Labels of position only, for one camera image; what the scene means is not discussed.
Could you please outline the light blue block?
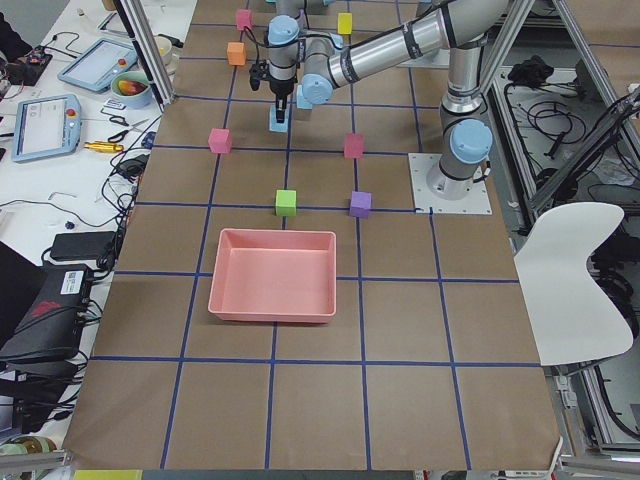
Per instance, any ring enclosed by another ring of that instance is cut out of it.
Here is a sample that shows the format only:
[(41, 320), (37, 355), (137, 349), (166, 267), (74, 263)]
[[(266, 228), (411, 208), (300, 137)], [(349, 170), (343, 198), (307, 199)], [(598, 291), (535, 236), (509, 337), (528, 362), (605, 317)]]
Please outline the light blue block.
[(279, 111), (275, 105), (270, 106), (269, 110), (269, 131), (276, 133), (287, 133), (289, 131), (290, 108), (287, 107), (283, 111), (282, 121), (278, 120)]

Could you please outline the pink block far left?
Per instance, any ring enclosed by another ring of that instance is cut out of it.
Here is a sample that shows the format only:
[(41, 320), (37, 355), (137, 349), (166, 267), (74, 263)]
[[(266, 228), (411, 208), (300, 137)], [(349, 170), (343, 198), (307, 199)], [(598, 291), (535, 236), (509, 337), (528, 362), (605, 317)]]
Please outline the pink block far left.
[(208, 137), (209, 149), (214, 154), (228, 154), (232, 150), (232, 133), (225, 128), (212, 128)]

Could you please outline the pink block far right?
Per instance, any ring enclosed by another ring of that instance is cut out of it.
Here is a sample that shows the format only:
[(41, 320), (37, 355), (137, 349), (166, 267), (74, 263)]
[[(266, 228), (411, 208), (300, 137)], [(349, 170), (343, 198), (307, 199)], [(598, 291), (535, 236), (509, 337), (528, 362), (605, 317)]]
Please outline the pink block far right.
[(235, 13), (236, 29), (244, 31), (253, 28), (253, 11), (251, 9), (238, 9)]

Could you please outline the dark pink block near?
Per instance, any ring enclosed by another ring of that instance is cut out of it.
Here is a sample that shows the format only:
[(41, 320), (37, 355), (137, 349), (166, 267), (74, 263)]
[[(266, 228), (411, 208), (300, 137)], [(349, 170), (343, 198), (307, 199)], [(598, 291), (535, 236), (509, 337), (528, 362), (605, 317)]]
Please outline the dark pink block near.
[(347, 159), (359, 159), (365, 150), (364, 136), (359, 133), (348, 133), (344, 136), (343, 154)]

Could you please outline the yellow block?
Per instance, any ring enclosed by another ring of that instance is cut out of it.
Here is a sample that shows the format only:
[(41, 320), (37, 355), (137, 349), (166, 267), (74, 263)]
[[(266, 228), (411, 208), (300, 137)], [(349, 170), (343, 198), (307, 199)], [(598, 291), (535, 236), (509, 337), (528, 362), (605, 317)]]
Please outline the yellow block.
[(337, 17), (337, 33), (350, 35), (353, 31), (353, 16), (350, 12), (340, 12)]

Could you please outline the green block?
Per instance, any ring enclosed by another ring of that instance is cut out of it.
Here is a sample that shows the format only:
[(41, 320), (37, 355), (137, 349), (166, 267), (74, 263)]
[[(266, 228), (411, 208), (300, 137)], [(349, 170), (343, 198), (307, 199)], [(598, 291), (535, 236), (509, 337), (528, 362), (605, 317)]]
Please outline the green block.
[(297, 192), (289, 189), (278, 189), (275, 195), (275, 213), (279, 217), (295, 217), (297, 215)]

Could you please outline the beige bowl with lemon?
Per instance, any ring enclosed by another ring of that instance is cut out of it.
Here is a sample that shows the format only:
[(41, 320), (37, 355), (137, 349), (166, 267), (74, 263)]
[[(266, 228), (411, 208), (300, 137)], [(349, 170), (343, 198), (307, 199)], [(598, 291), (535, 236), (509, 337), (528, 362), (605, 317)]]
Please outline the beige bowl with lemon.
[(154, 37), (156, 47), (165, 66), (168, 66), (173, 58), (173, 44), (172, 42), (161, 35)]

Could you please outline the purple block left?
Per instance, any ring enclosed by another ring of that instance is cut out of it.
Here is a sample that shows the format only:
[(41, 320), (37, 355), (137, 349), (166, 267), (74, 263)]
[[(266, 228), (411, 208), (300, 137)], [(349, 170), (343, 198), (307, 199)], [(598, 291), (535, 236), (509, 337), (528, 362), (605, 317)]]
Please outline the purple block left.
[(349, 215), (354, 218), (369, 218), (372, 211), (372, 194), (365, 191), (352, 191)]

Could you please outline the blue bowl with fruit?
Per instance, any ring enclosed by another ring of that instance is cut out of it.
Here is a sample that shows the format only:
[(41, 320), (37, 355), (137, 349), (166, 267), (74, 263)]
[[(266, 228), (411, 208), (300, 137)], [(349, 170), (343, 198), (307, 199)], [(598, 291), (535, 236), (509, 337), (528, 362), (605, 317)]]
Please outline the blue bowl with fruit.
[(149, 80), (143, 71), (127, 71), (117, 75), (110, 89), (113, 99), (131, 109), (146, 107), (153, 97)]

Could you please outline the pink plastic bin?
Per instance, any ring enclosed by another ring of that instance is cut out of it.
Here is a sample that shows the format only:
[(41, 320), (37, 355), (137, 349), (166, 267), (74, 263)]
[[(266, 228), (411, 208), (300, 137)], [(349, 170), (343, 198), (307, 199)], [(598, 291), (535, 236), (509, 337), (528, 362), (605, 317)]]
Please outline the pink plastic bin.
[(331, 231), (225, 228), (208, 311), (225, 321), (328, 323), (337, 309), (336, 250)]

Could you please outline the brass cylinder tool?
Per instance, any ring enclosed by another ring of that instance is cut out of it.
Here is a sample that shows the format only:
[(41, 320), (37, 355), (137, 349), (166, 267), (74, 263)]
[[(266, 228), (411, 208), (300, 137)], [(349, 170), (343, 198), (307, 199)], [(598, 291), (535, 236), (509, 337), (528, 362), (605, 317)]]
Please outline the brass cylinder tool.
[(113, 154), (122, 152), (124, 150), (124, 146), (121, 144), (102, 141), (85, 142), (84, 147), (95, 152)]

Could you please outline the blue teach pendant near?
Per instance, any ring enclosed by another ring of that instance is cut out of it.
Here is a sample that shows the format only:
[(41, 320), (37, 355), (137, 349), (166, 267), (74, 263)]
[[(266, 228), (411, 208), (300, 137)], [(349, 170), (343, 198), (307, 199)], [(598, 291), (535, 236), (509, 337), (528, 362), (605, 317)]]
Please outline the blue teach pendant near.
[(81, 105), (73, 94), (18, 104), (11, 158), (16, 163), (73, 153), (81, 137)]

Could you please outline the black computer box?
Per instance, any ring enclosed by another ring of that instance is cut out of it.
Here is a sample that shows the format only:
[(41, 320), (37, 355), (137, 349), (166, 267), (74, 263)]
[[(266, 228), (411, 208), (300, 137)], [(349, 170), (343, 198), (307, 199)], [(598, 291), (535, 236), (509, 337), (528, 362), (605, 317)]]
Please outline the black computer box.
[(27, 365), (64, 361), (78, 354), (81, 314), (88, 308), (94, 274), (83, 263), (38, 269), (39, 286), (1, 346), (1, 360)]

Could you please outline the white chair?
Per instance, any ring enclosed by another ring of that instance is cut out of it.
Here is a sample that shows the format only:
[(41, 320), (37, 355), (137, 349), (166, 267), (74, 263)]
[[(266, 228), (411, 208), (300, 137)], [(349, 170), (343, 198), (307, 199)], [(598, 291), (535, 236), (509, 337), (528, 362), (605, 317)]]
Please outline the white chair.
[(623, 216), (608, 203), (554, 207), (539, 216), (515, 255), (543, 366), (606, 359), (632, 347), (631, 328), (587, 269)]

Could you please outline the aluminium frame post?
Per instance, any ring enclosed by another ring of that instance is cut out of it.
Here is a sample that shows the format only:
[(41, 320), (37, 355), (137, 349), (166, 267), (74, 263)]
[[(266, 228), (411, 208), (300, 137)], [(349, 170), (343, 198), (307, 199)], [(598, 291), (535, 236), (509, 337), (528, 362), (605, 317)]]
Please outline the aluminium frame post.
[(164, 109), (173, 102), (175, 92), (142, 3), (138, 0), (123, 0), (116, 1), (115, 4), (156, 102)]

